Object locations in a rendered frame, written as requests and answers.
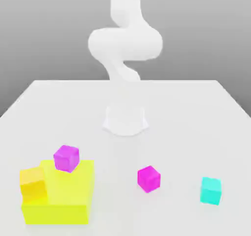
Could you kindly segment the small magenta cube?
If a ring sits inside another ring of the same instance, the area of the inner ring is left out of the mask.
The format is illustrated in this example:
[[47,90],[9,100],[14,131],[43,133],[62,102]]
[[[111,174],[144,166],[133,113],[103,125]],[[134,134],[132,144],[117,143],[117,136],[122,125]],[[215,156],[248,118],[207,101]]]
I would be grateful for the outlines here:
[[160,187],[161,174],[151,165],[137,172],[137,183],[146,192],[150,193]]

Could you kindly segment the small violet cube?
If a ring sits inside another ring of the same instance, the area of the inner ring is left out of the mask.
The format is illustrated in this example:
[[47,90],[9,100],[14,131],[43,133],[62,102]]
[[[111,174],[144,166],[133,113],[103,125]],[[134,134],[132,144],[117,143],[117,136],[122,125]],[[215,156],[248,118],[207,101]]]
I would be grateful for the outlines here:
[[53,155],[57,170],[71,173],[79,164],[79,148],[62,145]]

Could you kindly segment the small cyan cube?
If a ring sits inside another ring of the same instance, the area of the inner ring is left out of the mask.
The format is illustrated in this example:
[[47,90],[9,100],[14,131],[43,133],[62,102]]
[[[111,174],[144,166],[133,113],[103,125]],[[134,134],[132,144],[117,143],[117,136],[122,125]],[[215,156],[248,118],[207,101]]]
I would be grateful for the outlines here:
[[201,182],[200,201],[205,204],[219,205],[222,196],[220,179],[203,177]]

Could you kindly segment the small orange cube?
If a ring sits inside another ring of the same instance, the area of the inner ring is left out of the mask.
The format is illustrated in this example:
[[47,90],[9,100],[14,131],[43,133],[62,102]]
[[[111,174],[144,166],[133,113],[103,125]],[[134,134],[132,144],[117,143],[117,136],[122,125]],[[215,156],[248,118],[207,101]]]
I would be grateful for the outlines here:
[[47,188],[43,168],[37,166],[21,170],[20,189],[23,202],[30,202],[47,197]]

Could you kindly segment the large yellow box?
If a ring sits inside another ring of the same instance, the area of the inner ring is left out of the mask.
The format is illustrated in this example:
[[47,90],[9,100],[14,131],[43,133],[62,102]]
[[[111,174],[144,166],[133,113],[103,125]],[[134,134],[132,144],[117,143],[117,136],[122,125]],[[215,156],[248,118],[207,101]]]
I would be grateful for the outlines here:
[[95,182],[93,160],[81,160],[73,172],[55,168],[52,160],[42,160],[47,197],[22,203],[28,225],[88,224]]

